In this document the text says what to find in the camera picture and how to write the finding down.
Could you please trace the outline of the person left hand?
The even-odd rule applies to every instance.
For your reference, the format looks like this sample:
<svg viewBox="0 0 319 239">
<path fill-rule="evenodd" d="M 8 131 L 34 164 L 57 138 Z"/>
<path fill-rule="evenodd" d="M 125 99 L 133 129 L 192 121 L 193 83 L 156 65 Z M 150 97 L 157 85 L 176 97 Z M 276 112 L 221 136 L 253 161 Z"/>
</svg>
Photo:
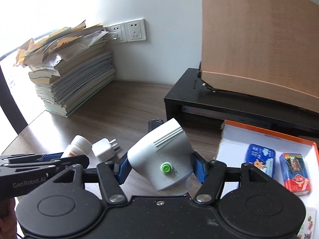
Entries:
<svg viewBox="0 0 319 239">
<path fill-rule="evenodd" d="M 15 198 L 1 202 L 1 238 L 17 239 Z"/>
</svg>

